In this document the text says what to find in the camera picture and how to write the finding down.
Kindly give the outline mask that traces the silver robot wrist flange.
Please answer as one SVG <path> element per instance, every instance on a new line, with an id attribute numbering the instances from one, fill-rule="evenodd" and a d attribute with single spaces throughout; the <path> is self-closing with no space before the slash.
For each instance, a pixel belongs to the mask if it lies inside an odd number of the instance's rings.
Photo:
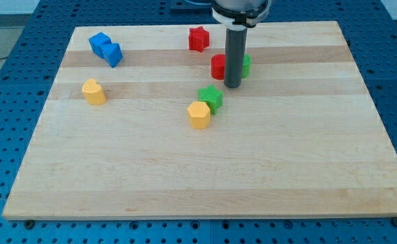
<path id="1" fill-rule="evenodd" d="M 254 28 L 269 15 L 272 0 L 212 0 L 213 18 L 227 28 Z"/>

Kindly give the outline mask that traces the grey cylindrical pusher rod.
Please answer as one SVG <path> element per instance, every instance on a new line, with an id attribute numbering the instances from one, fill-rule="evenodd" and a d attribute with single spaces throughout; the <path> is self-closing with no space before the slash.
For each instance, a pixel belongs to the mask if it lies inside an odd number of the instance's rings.
<path id="1" fill-rule="evenodd" d="M 246 28 L 226 30 L 224 84 L 228 88 L 237 88 L 241 85 L 246 36 Z"/>

